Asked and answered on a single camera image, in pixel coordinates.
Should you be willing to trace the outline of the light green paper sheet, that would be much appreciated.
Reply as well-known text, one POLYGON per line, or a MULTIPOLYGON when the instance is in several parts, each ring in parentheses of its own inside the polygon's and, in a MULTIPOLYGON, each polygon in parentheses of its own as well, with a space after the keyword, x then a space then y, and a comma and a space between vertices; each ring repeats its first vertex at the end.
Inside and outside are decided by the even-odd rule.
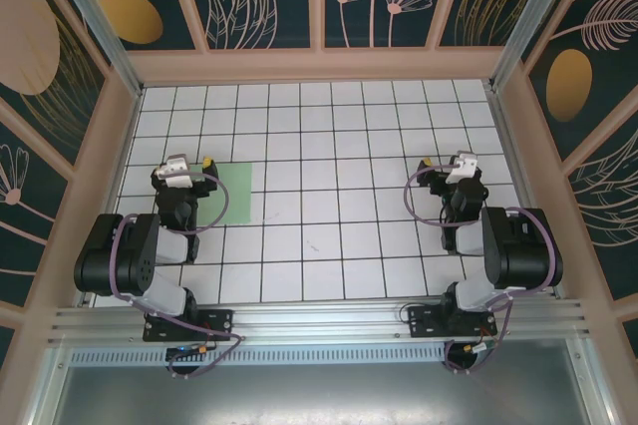
MULTIPOLYGON (((219 178, 229 191, 230 202, 218 225, 248 224, 251 219, 252 164, 217 164, 219 178)), ((211 192, 207 198, 199 199, 197 226, 209 225, 217 218, 225 204, 221 189, 211 192)))

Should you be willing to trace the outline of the brushed metal sheet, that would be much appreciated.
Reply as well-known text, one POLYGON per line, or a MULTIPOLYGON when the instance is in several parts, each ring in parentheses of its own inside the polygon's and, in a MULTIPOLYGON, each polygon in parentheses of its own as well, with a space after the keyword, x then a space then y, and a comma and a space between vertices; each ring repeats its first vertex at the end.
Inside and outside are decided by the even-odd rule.
POLYGON ((36 425, 621 425, 597 369, 563 340, 514 342, 482 370, 436 362, 226 365, 194 380, 60 357, 36 425))

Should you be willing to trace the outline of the shiny metal robot part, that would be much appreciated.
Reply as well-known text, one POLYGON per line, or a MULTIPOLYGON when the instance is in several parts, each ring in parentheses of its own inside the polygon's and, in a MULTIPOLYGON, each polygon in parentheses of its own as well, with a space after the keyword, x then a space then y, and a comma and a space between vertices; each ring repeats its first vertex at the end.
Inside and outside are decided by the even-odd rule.
POLYGON ((462 179, 472 179, 478 170, 478 157, 466 151, 458 151, 451 157, 450 172, 446 177, 448 185, 457 184, 462 179))

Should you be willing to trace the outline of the long aluminium side rail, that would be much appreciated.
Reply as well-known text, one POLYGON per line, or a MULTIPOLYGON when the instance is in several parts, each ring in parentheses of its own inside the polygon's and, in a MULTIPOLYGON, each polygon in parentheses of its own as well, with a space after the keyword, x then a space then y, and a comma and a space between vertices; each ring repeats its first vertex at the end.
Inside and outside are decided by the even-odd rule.
POLYGON ((489 188, 483 219, 485 272, 496 290, 513 296, 532 295, 559 284, 562 258, 544 211, 532 203, 503 102, 490 93, 488 104, 512 186, 489 188))

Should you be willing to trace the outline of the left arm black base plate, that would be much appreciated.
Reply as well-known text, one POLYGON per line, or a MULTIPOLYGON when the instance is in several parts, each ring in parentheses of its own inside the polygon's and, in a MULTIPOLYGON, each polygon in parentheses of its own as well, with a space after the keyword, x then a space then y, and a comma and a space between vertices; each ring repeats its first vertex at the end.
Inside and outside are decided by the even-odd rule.
MULTIPOLYGON (((194 319, 186 319, 185 316, 178 318, 194 326, 205 328, 206 330, 219 330, 229 333, 232 330, 233 311, 231 309, 201 309, 194 319)), ((228 341, 229 337, 213 335, 209 338, 205 333, 194 331, 176 325, 163 318, 145 316, 145 327, 143 330, 143 342, 196 342, 196 341, 228 341)))

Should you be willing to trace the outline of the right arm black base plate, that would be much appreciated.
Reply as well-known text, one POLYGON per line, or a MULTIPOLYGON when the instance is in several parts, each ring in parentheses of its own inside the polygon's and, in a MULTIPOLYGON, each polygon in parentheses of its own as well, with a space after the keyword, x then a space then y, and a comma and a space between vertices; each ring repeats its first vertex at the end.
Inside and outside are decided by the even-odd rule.
POLYGON ((497 334, 491 313, 444 308, 440 304, 410 306, 408 321, 412 338, 479 337, 482 332, 497 334))

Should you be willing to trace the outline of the aluminium frame post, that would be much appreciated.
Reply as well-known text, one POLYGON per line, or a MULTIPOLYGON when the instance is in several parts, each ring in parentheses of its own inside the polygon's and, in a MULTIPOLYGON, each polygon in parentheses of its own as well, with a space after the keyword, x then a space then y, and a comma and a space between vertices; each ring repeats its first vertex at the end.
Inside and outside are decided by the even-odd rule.
POLYGON ((495 94, 498 88, 507 82, 525 49, 532 42, 534 34, 541 29, 542 22, 555 2, 556 0, 527 0, 493 72, 484 83, 487 92, 495 94))
POLYGON ((96 39, 111 60, 124 84, 132 95, 138 99, 142 92, 143 83, 129 60, 122 42, 115 34, 99 6, 98 0, 74 0, 74 2, 84 14, 88 26, 94 32, 96 39))

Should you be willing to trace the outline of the aluminium mounting rail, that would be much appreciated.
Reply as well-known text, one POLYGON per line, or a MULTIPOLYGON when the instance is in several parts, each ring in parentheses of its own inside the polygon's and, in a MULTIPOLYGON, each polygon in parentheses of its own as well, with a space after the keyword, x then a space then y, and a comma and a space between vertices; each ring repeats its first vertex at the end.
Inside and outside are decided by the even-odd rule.
MULTIPOLYGON (((232 331, 246 345, 391 343, 411 340, 400 321, 402 303, 390 299, 231 304, 232 331)), ((131 307, 61 308, 45 337, 52 344, 141 344, 145 321, 131 307)), ((586 337, 580 302, 551 296, 514 302, 506 337, 533 340, 586 337)))

